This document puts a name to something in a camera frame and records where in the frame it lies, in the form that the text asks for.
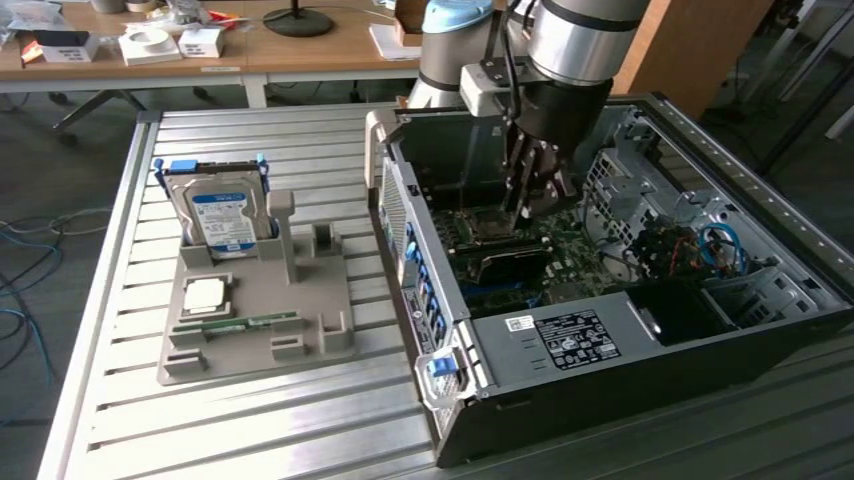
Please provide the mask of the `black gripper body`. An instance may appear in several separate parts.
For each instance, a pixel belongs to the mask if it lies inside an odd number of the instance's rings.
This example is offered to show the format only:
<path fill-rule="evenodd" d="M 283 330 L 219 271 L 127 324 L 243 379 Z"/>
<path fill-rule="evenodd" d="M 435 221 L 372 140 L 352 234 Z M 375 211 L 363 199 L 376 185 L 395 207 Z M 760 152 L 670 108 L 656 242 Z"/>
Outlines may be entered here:
<path fill-rule="evenodd" d="M 536 140 L 574 151 L 595 126 L 611 88 L 611 80 L 587 86 L 556 81 L 527 84 L 514 123 Z"/>

